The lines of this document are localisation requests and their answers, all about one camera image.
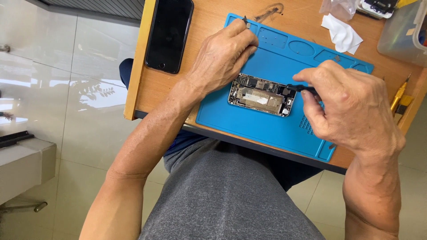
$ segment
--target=plastic container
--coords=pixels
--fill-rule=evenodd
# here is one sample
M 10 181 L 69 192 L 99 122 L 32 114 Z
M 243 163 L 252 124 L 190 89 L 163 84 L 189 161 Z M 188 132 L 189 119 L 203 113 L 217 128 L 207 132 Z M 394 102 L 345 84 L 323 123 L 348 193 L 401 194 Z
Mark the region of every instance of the plastic container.
M 427 0 L 418 0 L 395 10 L 384 25 L 378 52 L 427 67 L 427 47 L 418 39 L 426 12 Z

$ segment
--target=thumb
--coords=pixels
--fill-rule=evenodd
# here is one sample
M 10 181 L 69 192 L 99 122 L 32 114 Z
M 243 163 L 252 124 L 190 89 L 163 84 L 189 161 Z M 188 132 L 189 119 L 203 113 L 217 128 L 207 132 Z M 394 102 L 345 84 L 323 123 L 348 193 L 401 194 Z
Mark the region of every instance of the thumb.
M 304 114 L 310 122 L 314 133 L 317 133 L 319 138 L 324 138 L 322 133 L 325 133 L 328 127 L 328 122 L 325 118 L 325 111 L 322 106 L 313 96 L 313 94 L 307 90 L 301 91 L 302 99 L 304 101 Z
M 245 48 L 245 50 L 240 54 L 240 56 L 236 59 L 236 63 L 234 64 L 234 71 L 240 72 L 240 69 L 243 65 L 248 61 L 249 56 L 252 55 L 257 50 L 257 47 L 254 45 L 249 45 Z

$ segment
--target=black smartphone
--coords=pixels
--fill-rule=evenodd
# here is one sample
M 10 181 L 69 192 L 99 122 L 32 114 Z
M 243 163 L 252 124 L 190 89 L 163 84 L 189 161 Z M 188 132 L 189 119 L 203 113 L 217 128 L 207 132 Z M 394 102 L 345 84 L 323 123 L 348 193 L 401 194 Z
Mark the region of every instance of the black smartphone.
M 145 55 L 147 66 L 178 73 L 193 8 L 192 0 L 157 0 Z

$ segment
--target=ink mark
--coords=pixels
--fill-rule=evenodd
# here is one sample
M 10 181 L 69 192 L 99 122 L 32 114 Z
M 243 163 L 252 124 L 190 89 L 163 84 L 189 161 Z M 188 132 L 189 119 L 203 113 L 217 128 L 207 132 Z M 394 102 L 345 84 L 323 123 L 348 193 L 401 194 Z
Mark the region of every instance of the ink mark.
M 253 17 L 255 22 L 262 23 L 268 17 L 271 17 L 271 20 L 274 20 L 274 14 L 279 13 L 282 14 L 284 6 L 282 3 L 274 3 L 272 5 L 267 6 L 266 8 L 259 11 L 259 15 Z

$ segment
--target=white floor tile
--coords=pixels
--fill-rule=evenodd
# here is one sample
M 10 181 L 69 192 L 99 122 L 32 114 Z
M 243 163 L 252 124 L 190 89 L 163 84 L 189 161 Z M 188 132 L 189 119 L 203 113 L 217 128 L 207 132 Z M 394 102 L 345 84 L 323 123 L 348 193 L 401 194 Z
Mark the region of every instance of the white floor tile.
M 51 240 L 52 229 L 38 227 L 35 225 L 3 225 L 0 229 L 3 240 Z
M 427 173 L 399 166 L 402 209 L 399 239 L 427 239 Z
M 57 186 L 58 177 L 56 176 L 44 184 L 34 186 L 26 192 L 9 200 L 6 203 L 8 205 L 30 205 L 36 202 L 47 202 L 47 206 L 38 213 L 27 211 L 4 214 L 2 224 L 5 224 L 6 226 L 18 225 L 21 227 L 33 225 L 53 229 Z
M 70 72 L 34 63 L 31 88 L 26 96 L 28 132 L 35 137 L 56 143 L 60 158 Z
M 142 226 L 144 226 L 148 216 L 151 213 L 151 210 L 153 210 L 154 205 L 157 203 L 162 189 L 162 184 L 158 184 L 151 181 L 147 181 L 145 183 L 144 201 L 142 206 Z
M 34 61 L 71 71 L 77 16 L 37 9 Z
M 134 58 L 139 28 L 78 17 L 72 72 L 124 86 L 119 64 Z
M 406 133 L 406 147 L 399 155 L 399 164 L 427 172 L 427 97 Z
M 126 88 L 72 74 L 62 159 L 108 170 L 140 120 L 123 118 Z
M 8 44 L 11 54 L 33 58 L 37 7 L 25 0 L 0 0 L 0 45 Z
M 64 233 L 61 231 L 53 231 L 52 240 L 79 240 L 79 236 Z
M 334 227 L 331 225 L 313 222 L 314 225 L 319 229 L 326 240 L 344 240 L 345 230 L 343 228 Z
M 295 186 L 292 186 L 287 192 L 295 205 L 303 213 L 307 210 L 308 204 L 310 203 L 314 190 L 316 189 L 322 174 L 323 171 Z
M 147 181 L 164 184 L 164 181 L 166 181 L 168 176 L 169 173 L 164 168 L 164 162 L 162 157 L 159 163 L 154 167 L 150 175 L 148 175 Z
M 344 228 L 343 181 L 344 175 L 326 170 L 323 172 L 305 213 L 311 221 Z
M 0 117 L 0 136 L 27 130 L 26 99 L 31 87 L 32 61 L 0 52 L 0 111 L 13 114 Z
M 80 235 L 107 171 L 61 160 L 54 230 Z

